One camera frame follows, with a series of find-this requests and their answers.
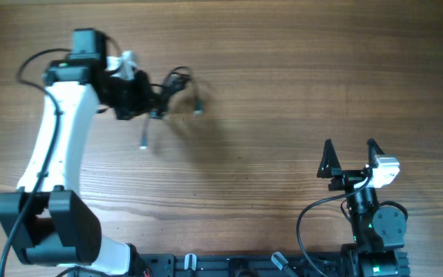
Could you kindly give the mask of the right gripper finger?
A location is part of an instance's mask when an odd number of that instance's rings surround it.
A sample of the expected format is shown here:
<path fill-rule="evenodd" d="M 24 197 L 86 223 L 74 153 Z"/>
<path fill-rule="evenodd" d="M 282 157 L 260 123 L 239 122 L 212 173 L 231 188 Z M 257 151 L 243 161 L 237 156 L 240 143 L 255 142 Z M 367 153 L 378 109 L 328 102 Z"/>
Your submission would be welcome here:
<path fill-rule="evenodd" d="M 318 167 L 317 177 L 321 179 L 331 179 L 341 175 L 341 165 L 338 160 L 332 140 L 325 141 L 323 155 Z"/>
<path fill-rule="evenodd" d="M 378 146 L 378 143 L 373 138 L 370 138 L 367 141 L 367 145 L 368 145 L 368 164 L 370 166 L 376 166 L 377 163 L 375 161 L 375 156 L 384 155 L 384 152 Z"/>

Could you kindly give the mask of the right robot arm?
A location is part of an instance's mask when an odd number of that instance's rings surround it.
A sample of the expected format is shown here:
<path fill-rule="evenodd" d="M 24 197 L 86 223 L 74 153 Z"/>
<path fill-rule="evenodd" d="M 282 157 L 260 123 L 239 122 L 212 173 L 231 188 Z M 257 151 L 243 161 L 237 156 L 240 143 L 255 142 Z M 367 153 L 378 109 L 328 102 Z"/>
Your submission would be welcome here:
<path fill-rule="evenodd" d="M 408 275 L 406 261 L 397 250 L 405 246 L 408 212 L 394 201 L 380 202 L 376 190 L 390 185 L 400 172 L 400 162 L 386 155 L 374 139 L 367 141 L 368 164 L 363 169 L 341 168 L 330 139 L 325 141 L 317 176 L 330 179 L 330 191 L 343 191 L 344 213 L 354 242 L 341 247 L 342 276 Z"/>

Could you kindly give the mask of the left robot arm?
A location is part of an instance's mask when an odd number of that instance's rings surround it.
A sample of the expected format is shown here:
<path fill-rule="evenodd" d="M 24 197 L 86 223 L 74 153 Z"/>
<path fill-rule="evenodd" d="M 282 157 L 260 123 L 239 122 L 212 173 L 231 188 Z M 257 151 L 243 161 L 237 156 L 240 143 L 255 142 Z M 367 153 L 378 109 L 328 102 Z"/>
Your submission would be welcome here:
<path fill-rule="evenodd" d="M 102 233 L 79 192 L 85 143 L 100 108 L 106 105 L 117 119 L 129 120 L 150 112 L 158 101 L 134 56 L 108 57 L 107 43 L 104 32 L 78 28 L 65 57 L 44 73 L 44 112 L 31 160 L 16 190 L 0 194 L 0 223 L 7 236 L 0 275 L 10 252 L 24 265 L 61 266 L 66 272 L 152 274 L 132 244 Z"/>

